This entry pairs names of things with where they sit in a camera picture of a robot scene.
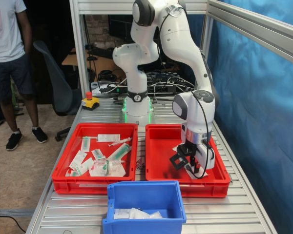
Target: brick wall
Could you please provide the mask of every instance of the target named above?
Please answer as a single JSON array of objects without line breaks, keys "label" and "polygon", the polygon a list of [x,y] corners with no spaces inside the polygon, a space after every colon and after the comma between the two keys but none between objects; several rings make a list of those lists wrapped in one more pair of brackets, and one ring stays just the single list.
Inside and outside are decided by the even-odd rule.
[{"label": "brick wall", "polygon": [[122,39],[109,35],[108,15],[87,15],[86,21],[90,41],[95,46],[107,49],[125,44]]}]

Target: person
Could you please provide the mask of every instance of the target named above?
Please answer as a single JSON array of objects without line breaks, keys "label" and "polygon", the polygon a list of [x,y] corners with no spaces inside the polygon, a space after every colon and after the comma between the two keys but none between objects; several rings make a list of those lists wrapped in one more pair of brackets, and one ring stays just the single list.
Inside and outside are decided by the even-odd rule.
[{"label": "person", "polygon": [[[8,151],[16,149],[23,138],[15,120],[10,77],[24,100],[33,123],[32,133],[39,143],[48,140],[48,136],[39,127],[36,90],[29,60],[31,26],[25,10],[23,0],[0,0],[0,105],[13,132],[6,145]],[[23,41],[18,22],[21,26]]]}]

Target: red tray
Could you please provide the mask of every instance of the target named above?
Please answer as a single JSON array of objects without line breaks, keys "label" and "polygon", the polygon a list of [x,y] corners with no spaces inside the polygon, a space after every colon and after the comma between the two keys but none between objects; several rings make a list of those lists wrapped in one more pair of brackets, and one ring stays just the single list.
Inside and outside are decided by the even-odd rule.
[{"label": "red tray", "polygon": [[[52,174],[55,192],[59,194],[107,194],[106,188],[108,184],[121,181],[134,181],[138,144],[137,132],[137,124],[78,124]],[[124,177],[91,177],[89,172],[86,172],[80,177],[66,177],[65,174],[69,169],[69,164],[81,148],[82,137],[96,137],[98,134],[120,134],[121,139],[132,137],[131,141],[126,142],[132,149],[122,158],[125,161],[122,165],[124,166],[126,175]],[[110,156],[120,147],[120,145],[109,147],[109,144],[110,142],[97,142],[95,139],[91,139],[90,151],[84,159],[84,162],[90,157],[94,159],[91,152],[94,149],[100,149],[103,155]]]},{"label": "red tray", "polygon": [[215,151],[214,168],[206,170],[208,176],[203,179],[191,179],[185,169],[177,171],[169,160],[176,154],[172,148],[181,143],[180,135],[180,124],[146,126],[146,179],[178,180],[182,196],[225,197],[230,177],[214,140],[209,142]]}]

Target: blue plastic bin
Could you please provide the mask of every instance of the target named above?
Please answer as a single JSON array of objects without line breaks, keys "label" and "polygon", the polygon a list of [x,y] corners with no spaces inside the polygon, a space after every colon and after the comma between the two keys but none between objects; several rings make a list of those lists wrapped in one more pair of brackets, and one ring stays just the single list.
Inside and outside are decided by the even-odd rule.
[{"label": "blue plastic bin", "polygon": [[[136,181],[110,184],[104,234],[180,234],[186,222],[178,181]],[[115,209],[140,208],[162,219],[114,219]]]}]

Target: aluminum table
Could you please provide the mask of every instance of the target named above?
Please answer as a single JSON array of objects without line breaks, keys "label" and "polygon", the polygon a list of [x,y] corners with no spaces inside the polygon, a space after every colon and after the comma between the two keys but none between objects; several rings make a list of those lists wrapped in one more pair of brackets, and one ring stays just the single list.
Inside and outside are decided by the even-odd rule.
[{"label": "aluminum table", "polygon": [[[79,109],[60,156],[78,123],[124,122],[122,106],[113,99],[101,99],[94,111]],[[150,123],[182,123],[172,112],[172,102],[154,104]],[[268,215],[260,203],[246,175],[228,146],[217,124],[213,123],[212,137],[232,183],[225,198],[190,198],[183,202],[187,223],[182,234],[274,234]],[[145,128],[139,124],[137,160],[145,157]],[[145,173],[136,172],[136,180],[144,180]],[[51,177],[39,200],[27,234],[103,234],[102,219],[107,213],[105,195],[59,195],[54,192]]]}]

